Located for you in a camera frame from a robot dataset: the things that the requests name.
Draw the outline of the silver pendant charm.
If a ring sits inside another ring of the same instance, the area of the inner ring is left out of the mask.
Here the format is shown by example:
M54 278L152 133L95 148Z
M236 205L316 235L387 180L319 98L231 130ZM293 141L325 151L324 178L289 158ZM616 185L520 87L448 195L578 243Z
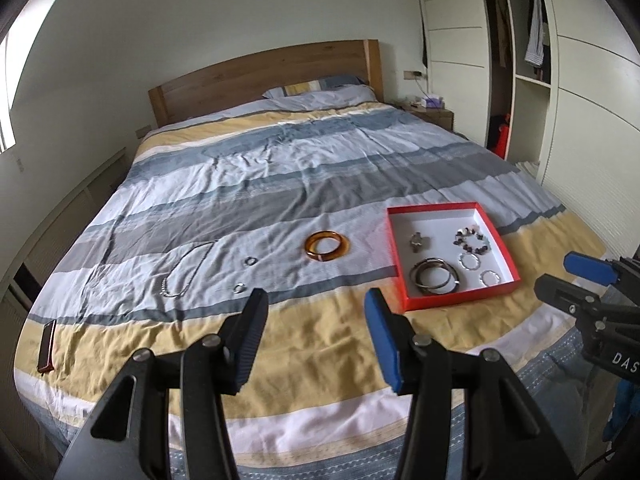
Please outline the silver pendant charm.
M431 239L421 232L414 232L409 238L409 246L415 254L425 252L431 247Z

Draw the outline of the window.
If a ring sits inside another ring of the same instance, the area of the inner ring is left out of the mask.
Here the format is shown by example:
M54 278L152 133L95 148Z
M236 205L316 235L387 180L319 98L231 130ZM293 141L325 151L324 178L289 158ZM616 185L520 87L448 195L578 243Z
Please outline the window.
M15 145L11 110L32 45L48 10L43 3L31 3L21 10L1 41L1 151Z

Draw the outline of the striped duvet cover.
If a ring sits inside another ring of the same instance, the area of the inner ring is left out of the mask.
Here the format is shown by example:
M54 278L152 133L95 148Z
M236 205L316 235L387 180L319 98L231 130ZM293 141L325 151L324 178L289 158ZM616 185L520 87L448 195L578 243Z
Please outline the striped duvet cover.
M387 209L453 202L484 208L521 284L411 322L451 350L496 347L580 468L614 382L533 284L561 274L568 252L602 257L605 246L526 172L379 102L291 112L262 101L150 133L30 309L17 394L65 451L132 352L186 348L260 287L264 338L250 380L224 402L241 477L388 479L409 401L385 385L363 297L377 287L400 306ZM345 235L348 253L309 259L305 240L323 230ZM54 370L40 374L52 320Z

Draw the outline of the smartphone in red case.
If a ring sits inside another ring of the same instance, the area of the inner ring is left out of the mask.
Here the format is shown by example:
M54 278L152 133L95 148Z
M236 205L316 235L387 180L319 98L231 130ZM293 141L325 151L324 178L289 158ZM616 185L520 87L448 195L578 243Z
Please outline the smartphone in red case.
M56 321L52 320L43 326L38 353L37 372L47 374L54 370L53 365L53 346Z

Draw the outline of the twisted silver hoop earring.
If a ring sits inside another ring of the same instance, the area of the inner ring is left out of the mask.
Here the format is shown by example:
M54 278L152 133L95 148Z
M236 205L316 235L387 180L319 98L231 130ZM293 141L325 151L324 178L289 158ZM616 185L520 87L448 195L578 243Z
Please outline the twisted silver hoop earring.
M494 287L502 283L501 275L494 270L485 270L478 277L484 287Z

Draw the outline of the red object in wardrobe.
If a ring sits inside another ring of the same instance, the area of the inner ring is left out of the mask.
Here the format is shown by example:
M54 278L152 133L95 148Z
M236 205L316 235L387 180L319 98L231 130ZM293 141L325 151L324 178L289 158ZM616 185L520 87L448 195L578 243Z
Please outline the red object in wardrobe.
M506 148L511 128L511 115L492 116L489 123L488 148L502 159L506 158Z

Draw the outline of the hanging clothes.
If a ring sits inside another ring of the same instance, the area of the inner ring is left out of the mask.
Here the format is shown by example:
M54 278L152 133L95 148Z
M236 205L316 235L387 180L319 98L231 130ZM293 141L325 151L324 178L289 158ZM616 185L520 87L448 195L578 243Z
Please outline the hanging clothes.
M529 32L524 61L541 70L548 60L549 33L544 0L529 0Z

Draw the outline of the purple tissue box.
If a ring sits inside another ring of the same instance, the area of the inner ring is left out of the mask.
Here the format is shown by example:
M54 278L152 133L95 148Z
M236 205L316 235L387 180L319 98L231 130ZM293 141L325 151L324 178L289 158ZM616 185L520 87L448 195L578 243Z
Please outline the purple tissue box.
M421 96L421 105L424 108L434 108L435 110L441 110L445 107L444 100L440 96L432 96L431 94Z

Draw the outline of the thin silver bangle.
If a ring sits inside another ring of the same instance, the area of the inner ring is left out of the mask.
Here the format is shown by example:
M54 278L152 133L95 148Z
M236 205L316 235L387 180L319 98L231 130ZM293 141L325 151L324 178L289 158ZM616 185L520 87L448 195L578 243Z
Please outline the thin silver bangle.
M413 266L410 272L413 285L424 295L446 295L456 292L460 285L458 271L439 258L426 258Z

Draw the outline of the wooden headboard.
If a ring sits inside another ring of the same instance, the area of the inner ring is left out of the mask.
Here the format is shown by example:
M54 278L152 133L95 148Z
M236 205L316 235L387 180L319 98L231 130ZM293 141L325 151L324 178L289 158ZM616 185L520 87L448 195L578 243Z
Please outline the wooden headboard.
M382 101L378 40L322 41L243 55L160 84L149 99L163 127L258 100L274 87L343 74L363 80Z

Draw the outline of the red jewelry box tray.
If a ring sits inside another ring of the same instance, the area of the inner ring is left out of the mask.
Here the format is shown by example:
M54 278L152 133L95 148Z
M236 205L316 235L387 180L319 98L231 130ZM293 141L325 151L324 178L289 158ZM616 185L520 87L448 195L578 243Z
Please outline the red jewelry box tray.
M450 307L514 292L521 283L515 262L506 243L484 208L477 202L442 203L390 207L386 211L390 250L397 271L400 307L404 312ZM431 239L431 247L415 254L409 246L414 232ZM476 271L462 268L459 256L472 252L482 265ZM456 292L424 295L411 283L409 271L420 260L439 258L459 273ZM478 277L485 270L497 271L502 283L484 287Z

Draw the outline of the amber resin bangle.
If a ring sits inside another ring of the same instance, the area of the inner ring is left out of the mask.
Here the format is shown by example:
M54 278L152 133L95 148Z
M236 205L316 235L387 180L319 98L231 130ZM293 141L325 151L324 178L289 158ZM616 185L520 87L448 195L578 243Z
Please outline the amber resin bangle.
M329 262L349 251L348 238L335 231L323 230L310 234L304 243L304 253L314 261Z

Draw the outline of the white wardrobe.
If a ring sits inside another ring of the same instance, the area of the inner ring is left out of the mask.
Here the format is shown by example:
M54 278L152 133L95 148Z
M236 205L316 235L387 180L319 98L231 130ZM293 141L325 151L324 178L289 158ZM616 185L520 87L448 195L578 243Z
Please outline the white wardrobe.
M511 115L506 159L620 256L639 248L639 50L613 0L544 0L541 70L524 61L529 0L419 0L427 84L458 130L488 146Z

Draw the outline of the dark metal bangle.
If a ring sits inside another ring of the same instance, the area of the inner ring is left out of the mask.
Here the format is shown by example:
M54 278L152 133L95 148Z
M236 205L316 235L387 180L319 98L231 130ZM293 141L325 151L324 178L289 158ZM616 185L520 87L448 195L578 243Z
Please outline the dark metal bangle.
M454 271L442 259L425 258L411 268L409 278L413 286L422 294L432 294L450 284L454 278Z

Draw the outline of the grey pillow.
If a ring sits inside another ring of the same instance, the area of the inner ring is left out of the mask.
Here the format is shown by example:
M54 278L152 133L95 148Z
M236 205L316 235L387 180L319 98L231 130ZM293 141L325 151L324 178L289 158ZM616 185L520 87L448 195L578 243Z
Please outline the grey pillow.
M357 76L327 76L267 90L262 97L277 110L308 112L378 102L374 91Z

